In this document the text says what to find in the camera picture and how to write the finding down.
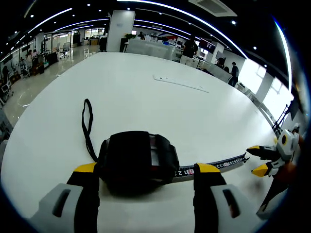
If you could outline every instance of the ceiling light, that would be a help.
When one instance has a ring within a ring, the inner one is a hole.
[[[276,27],[278,29],[278,32],[280,33],[280,36],[282,38],[282,42],[283,42],[283,46],[284,46],[284,50],[285,50],[285,56],[286,56],[286,62],[287,62],[287,71],[288,71],[288,90],[289,92],[292,91],[292,65],[291,65],[291,58],[290,58],[290,52],[288,50],[288,46],[286,43],[286,39],[284,36],[284,33],[282,32],[282,29],[280,28],[280,26],[276,23]]]
[[[35,28],[39,27],[40,25],[44,24],[46,21],[49,21],[51,18],[54,18],[54,17],[56,17],[56,16],[58,16],[58,15],[60,15],[60,14],[62,14],[62,13],[65,13],[65,12],[71,11],[71,10],[72,10],[72,8],[69,8],[69,9],[67,9],[67,10],[61,11],[61,12],[59,12],[59,13],[57,13],[57,14],[55,14],[55,15],[49,17],[49,18],[47,18],[46,20],[42,21],[41,23],[39,23],[38,25],[36,25],[34,28],[32,28],[28,33],[30,33],[30,32],[31,32],[32,30],[34,30]]]
[[[166,31],[166,30],[163,30],[163,29],[152,28],[152,27],[147,27],[147,26],[142,26],[142,25],[137,25],[137,24],[133,24],[133,26],[138,26],[138,27],[143,27],[143,28],[151,28],[151,29],[153,29],[153,30],[163,31],[163,32],[166,32],[166,33],[169,33],[169,34],[177,35],[177,36],[182,37],[182,38],[184,38],[184,39],[186,39],[186,40],[189,40],[189,38],[186,38],[186,37],[184,37],[184,36],[182,36],[182,35],[178,35],[178,34],[176,34],[176,33],[172,33],[172,32],[169,32],[169,31]]]
[[[217,28],[215,28],[213,25],[205,22],[204,20],[200,19],[197,16],[194,16],[186,11],[180,10],[178,8],[172,7],[172,6],[168,6],[162,3],[158,3],[158,2],[152,2],[152,1],[145,1],[145,0],[117,0],[117,1],[132,1],[132,2],[140,2],[140,3],[148,3],[148,4],[153,4],[153,5],[158,5],[158,6],[163,6],[175,11],[179,11],[185,15],[188,15],[198,21],[200,21],[201,23],[205,24],[206,26],[210,27],[211,29],[215,30],[216,32],[218,32],[220,35],[222,35],[225,39],[227,39],[234,47],[237,48],[238,51],[240,51],[241,54],[243,54],[243,56],[247,59],[248,57],[246,56],[246,54],[239,48],[239,46],[237,46],[232,40],[229,39],[229,37],[227,37],[225,34],[223,34],[221,31],[219,31]]]
[[[100,21],[100,20],[109,20],[109,19],[108,19],[108,18],[102,18],[102,19],[95,19],[95,20],[83,21],[83,22],[80,22],[80,23],[74,23],[74,24],[70,24],[70,25],[68,25],[68,26],[65,26],[65,27],[56,29],[56,30],[54,30],[54,32],[55,32],[55,31],[58,31],[58,30],[61,30],[61,29],[64,29],[64,28],[67,28],[67,27],[70,27],[70,26],[77,25],[77,24],[88,23],[88,22],[94,22],[94,21]]]
[[[191,35],[190,33],[184,32],[184,31],[182,31],[182,30],[180,30],[180,29],[177,29],[177,28],[173,28],[173,27],[167,26],[167,25],[165,25],[165,24],[160,24],[160,23],[155,23],[155,22],[150,22],[150,21],[145,21],[145,20],[139,20],[139,19],[135,19],[135,21],[157,24],[157,25],[164,26],[164,27],[167,27],[167,28],[172,28],[172,29],[174,29],[174,30],[180,31],[180,32],[185,33],[185,34],[187,34],[187,35]]]
[[[84,27],[80,27],[80,28],[87,28],[87,27],[93,27],[93,25],[88,25],[88,26],[84,26]]]

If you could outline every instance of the led strip light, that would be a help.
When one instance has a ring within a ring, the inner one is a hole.
[[[57,13],[57,14],[55,14],[55,15],[49,17],[49,18],[47,18],[46,20],[42,21],[41,23],[39,23],[38,25],[36,25],[34,28],[32,28],[28,33],[30,33],[32,30],[36,29],[36,28],[39,27],[40,25],[44,24],[45,22],[49,21],[51,18],[54,18],[54,17],[56,17],[56,16],[58,16],[58,15],[60,15],[60,14],[62,14],[62,13],[65,13],[65,12],[71,11],[71,10],[72,10],[72,8],[69,8],[69,9],[67,9],[67,10],[64,10],[64,11],[62,11],[62,12],[59,12],[59,13]]]
[[[197,16],[194,16],[186,11],[183,11],[183,10],[180,10],[178,8],[175,8],[175,7],[172,7],[172,6],[168,6],[168,5],[165,5],[165,4],[162,4],[162,3],[158,3],[158,2],[152,2],[152,1],[145,1],[145,0],[117,0],[117,1],[131,1],[131,2],[141,2],[141,3],[147,3],[147,4],[153,4],[153,5],[158,5],[158,6],[163,6],[163,7],[166,7],[166,8],[169,8],[171,10],[175,10],[175,11],[178,11],[178,12],[181,12],[185,15],[188,15],[190,16],[191,18],[194,18],[198,21],[200,21],[201,23],[207,25],[208,27],[210,27],[211,29],[215,30],[216,32],[218,32],[220,35],[222,35],[225,39],[227,39],[238,51],[240,51],[241,54],[243,54],[243,56],[248,59],[248,57],[246,56],[246,54],[232,41],[230,40],[225,34],[223,34],[221,31],[219,31],[217,28],[215,28],[213,25],[207,23],[206,21],[200,19],[199,17]]]
[[[93,25],[88,25],[88,26],[84,26],[84,27],[80,27],[80,28],[87,28],[87,27],[93,27]]]
[[[185,33],[185,34],[187,34],[187,35],[191,35],[190,33],[187,33],[187,32],[182,31],[182,30],[180,30],[180,29],[173,28],[173,27],[171,27],[171,26],[167,26],[167,25],[164,25],[164,24],[155,23],[155,22],[150,22],[150,21],[145,21],[145,20],[140,20],[140,19],[135,19],[135,21],[157,24],[157,25],[164,26],[164,27],[167,27],[167,28],[175,29],[175,30],[180,31],[180,32],[182,32],[182,33]]]
[[[101,21],[101,20],[109,20],[109,19],[108,19],[108,18],[102,18],[102,19],[95,19],[95,20],[83,21],[83,22],[80,22],[80,23],[88,23],[88,22],[95,22],[95,21]],[[61,30],[61,29],[64,29],[64,28],[67,28],[67,27],[71,27],[71,26],[74,26],[74,25],[80,24],[80,23],[70,24],[70,25],[68,25],[68,26],[65,26],[65,27],[62,27],[62,28],[56,29],[54,32],[56,32],[56,31],[58,31],[58,30]]]
[[[182,38],[185,38],[186,40],[189,40],[189,38],[186,38],[182,35],[178,35],[176,33],[172,33],[172,32],[169,32],[169,31],[166,31],[166,30],[163,30],[163,29],[158,29],[158,28],[153,28],[153,27],[147,27],[147,26],[142,26],[142,25],[137,25],[137,24],[133,24],[133,26],[137,26],[137,27],[143,27],[143,28],[151,28],[153,30],[159,30],[159,31],[163,31],[163,32],[166,32],[166,33],[169,33],[169,34],[173,34],[173,35],[177,35],[179,37],[182,37]]]
[[[289,92],[292,92],[292,65],[291,65],[291,59],[290,59],[290,52],[288,50],[288,46],[286,43],[286,39],[284,36],[284,33],[282,32],[282,29],[280,28],[280,26],[276,23],[276,27],[278,29],[278,32],[280,33],[280,36],[282,38],[282,42],[283,42],[283,46],[284,46],[284,50],[285,50],[285,56],[286,56],[286,62],[287,62],[287,71],[288,71],[288,90]]]
[[[136,8],[136,10],[150,11],[150,12],[160,13],[159,11],[153,11],[153,10],[142,9],[142,8]],[[178,19],[178,20],[181,20],[181,21],[184,21],[184,22],[188,23],[188,21],[186,21],[186,20],[184,20],[184,19],[182,19],[182,18],[178,18],[178,17],[176,17],[176,16],[172,16],[172,15],[169,15],[169,14],[167,14],[167,13],[162,13],[162,14],[163,14],[163,15],[166,15],[166,16],[170,16],[170,17],[176,18],[176,19]],[[194,26],[194,27],[196,27],[196,28],[198,28],[198,29],[200,29],[200,30],[202,30],[202,31],[204,31],[206,34],[211,35],[211,33],[209,33],[209,32],[207,32],[206,30],[200,28],[199,26],[197,26],[197,25],[195,25],[195,24],[193,24],[193,23],[192,23],[191,25]],[[224,43],[224,42],[223,42],[222,40],[220,40],[218,37],[213,36],[213,38],[217,39],[222,45],[224,45],[224,47],[225,47],[227,50],[230,50],[230,51],[232,50],[231,48],[229,48],[229,46],[228,46],[226,43]]]
[[[21,49],[21,48],[23,48],[23,47],[25,47],[25,46],[27,46],[27,45],[23,45],[22,47],[20,47],[20,48],[14,50],[14,51],[11,52],[9,55],[7,55],[5,58],[3,58],[0,62],[3,62],[3,61],[4,61],[5,59],[7,59],[10,55],[12,55],[13,53],[17,52],[19,49]]]

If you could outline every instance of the desk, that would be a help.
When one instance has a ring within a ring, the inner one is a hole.
[[[199,84],[209,93],[156,81],[154,76]],[[66,183],[76,167],[93,162],[81,127],[85,98],[93,107],[90,137],[96,155],[110,135],[132,130],[169,139],[181,166],[237,156],[253,145],[273,145],[274,133],[257,107],[221,80],[156,57],[97,53],[40,92],[13,129],[1,182],[22,216],[31,217],[39,201],[57,184]],[[272,182],[251,174],[260,164],[252,157],[223,174],[255,208]],[[98,232],[193,232],[193,195],[193,181],[187,181],[141,198],[117,198],[100,181]]]

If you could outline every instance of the monitor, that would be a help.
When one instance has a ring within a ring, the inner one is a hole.
[[[214,53],[216,46],[206,40],[200,40],[199,47]]]

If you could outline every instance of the office chair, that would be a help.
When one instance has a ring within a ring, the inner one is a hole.
[[[60,50],[59,50],[59,47],[60,47],[60,42],[59,43],[57,43],[57,46],[56,46],[56,52],[59,52]]]
[[[63,57],[69,57],[69,55],[68,55],[68,52],[70,52],[70,42],[66,42],[66,43],[64,43],[64,45],[63,45],[63,51],[61,51],[61,53],[63,54],[63,55],[61,55],[59,58],[60,59],[63,59]]]
[[[8,73],[8,77],[6,80],[6,84],[2,85],[1,90],[4,93],[4,101],[7,101],[8,97],[9,97],[9,92],[11,90],[11,81],[10,81],[10,77],[13,75],[13,71],[10,71]]]

